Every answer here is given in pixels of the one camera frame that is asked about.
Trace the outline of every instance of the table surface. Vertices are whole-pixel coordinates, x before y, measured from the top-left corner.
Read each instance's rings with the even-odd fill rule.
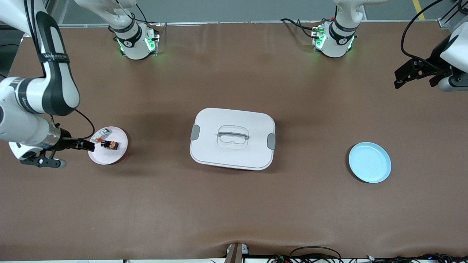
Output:
[[[67,150],[65,169],[22,166],[0,152],[0,258],[163,259],[218,257],[241,241],[254,254],[304,245],[344,257],[468,253],[468,93],[428,79],[395,90],[406,23],[363,23],[351,51],[314,53],[284,24],[169,27],[157,57],[119,55],[112,34],[63,29],[81,94],[97,128],[118,126],[129,156],[112,166]],[[406,48],[422,57],[448,34],[415,23]],[[40,76],[26,38],[12,76]],[[190,132],[208,107],[270,115],[273,163],[243,171],[196,163]],[[78,114],[57,117],[89,134]],[[347,168],[350,148],[371,141],[392,159],[379,184]]]

